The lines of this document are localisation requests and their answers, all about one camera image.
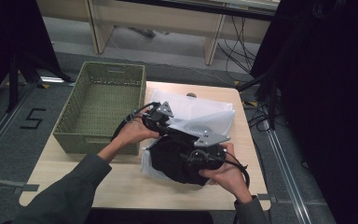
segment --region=person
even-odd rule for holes
[[[127,123],[118,136],[98,154],[86,155],[73,171],[36,195],[12,223],[84,223],[95,190],[112,169],[109,163],[126,145],[147,138],[158,138],[158,133],[148,130],[140,118]],[[234,154],[232,144],[224,144],[224,147]],[[251,196],[239,169],[225,163],[218,170],[201,170],[200,175],[211,178],[211,184],[218,183],[235,195],[240,224],[267,223],[260,202]]]

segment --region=mesh basket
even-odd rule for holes
[[[66,153],[97,153],[120,122],[145,100],[145,67],[86,62],[54,128]],[[139,144],[121,150],[138,155]]]

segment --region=gray floor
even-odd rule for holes
[[[117,27],[104,53],[96,55],[93,51],[90,27],[87,23],[45,18],[45,24],[59,61],[66,61],[66,66],[62,70],[68,75],[75,76],[78,69],[80,69],[79,60],[75,61],[74,58],[81,57],[81,61],[92,60],[97,57],[102,61],[125,60],[122,62],[146,63],[148,64],[146,67],[147,72],[156,73],[155,79],[158,80],[175,80],[176,77],[171,77],[172,74],[170,74],[167,66],[164,66],[164,71],[168,71],[167,74],[157,75],[160,67],[155,65],[155,63],[169,64],[175,69],[182,67],[184,69],[183,73],[188,77],[181,77],[181,80],[184,82],[188,81],[189,83],[205,81],[215,86],[233,87],[234,81],[226,76],[226,70],[237,80],[247,81],[251,79],[249,75],[244,74],[233,62],[228,62],[227,64],[227,57],[220,50],[215,54],[213,65],[205,65],[202,37],[199,36],[164,35],[161,32],[157,32],[156,37],[147,38],[127,28]],[[223,40],[219,42],[222,46],[225,45]],[[228,41],[228,44],[234,46],[235,42]],[[256,44],[246,44],[246,47],[256,54],[259,46]],[[253,87],[247,92],[243,92],[241,94],[242,99],[253,101],[256,88]],[[60,108],[65,102],[65,97],[57,98],[56,96],[66,96],[70,90],[70,88],[53,86],[48,91],[41,89],[34,90],[32,98],[37,97],[37,99],[27,100],[24,103],[24,109],[22,109],[18,117],[25,118],[33,107],[45,107],[48,111],[52,111],[52,113],[44,118],[46,126],[43,126],[38,131],[18,131],[18,127],[24,125],[23,119],[17,119],[17,121],[11,124],[7,135],[0,143],[0,171],[4,171],[0,172],[0,179],[19,182],[27,180],[29,172],[32,171],[32,166],[43,149],[43,142],[47,140],[43,139],[47,138],[49,132],[51,132],[52,127],[50,126],[54,124],[54,120],[57,118],[61,111]],[[5,113],[6,97],[7,87],[4,86],[0,90],[0,118]],[[39,98],[44,99],[43,103],[38,100]],[[255,113],[253,109],[246,109],[245,112],[248,119]],[[277,122],[284,124],[284,118],[278,118]],[[15,135],[12,135],[12,133],[19,134],[19,132],[22,132],[21,136],[23,136],[23,139],[13,139]],[[256,127],[253,127],[251,132],[258,148],[260,148],[260,160],[266,175],[268,193],[273,199],[269,214],[266,213],[266,215],[270,215],[272,223],[301,223],[297,218],[292,199],[282,178],[280,166],[272,151],[267,133],[258,131]],[[299,192],[307,206],[311,223],[335,223],[312,175],[301,165],[301,154],[296,146],[296,140],[290,132],[290,127],[287,127],[287,125],[277,125],[277,135],[279,136],[282,150],[288,160]],[[35,143],[29,140],[30,136],[43,139]],[[26,146],[23,149],[16,148],[16,151],[13,151],[14,149],[11,146],[17,142],[22,142]],[[24,162],[21,159],[21,155],[27,152],[22,150],[30,149],[34,151],[33,157]],[[30,171],[28,173],[23,172],[23,170],[19,170],[20,168],[16,169],[16,167],[11,165],[19,162],[26,163],[22,166],[25,168],[21,169]],[[21,207],[18,205],[18,199],[19,195],[13,193],[13,188],[0,187],[0,223],[12,219],[21,210]],[[216,224],[232,223],[234,216],[234,213],[231,211],[212,211],[211,214]]]

